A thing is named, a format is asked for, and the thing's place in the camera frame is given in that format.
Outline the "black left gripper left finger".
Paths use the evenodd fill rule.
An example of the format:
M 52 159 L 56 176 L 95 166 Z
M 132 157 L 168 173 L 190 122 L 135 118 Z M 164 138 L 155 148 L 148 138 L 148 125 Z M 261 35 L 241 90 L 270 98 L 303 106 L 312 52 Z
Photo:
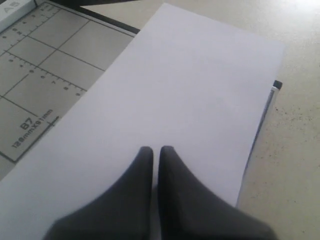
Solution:
M 101 196 L 57 220 L 46 240 L 148 240 L 153 150 L 139 149 L 123 175 Z

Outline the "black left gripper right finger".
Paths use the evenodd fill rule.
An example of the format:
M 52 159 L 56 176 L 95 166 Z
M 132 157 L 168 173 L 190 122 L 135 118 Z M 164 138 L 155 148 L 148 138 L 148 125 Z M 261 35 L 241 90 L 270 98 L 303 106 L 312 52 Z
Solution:
M 164 240 L 275 240 L 266 223 L 205 187 L 172 146 L 159 156 L 159 218 Z

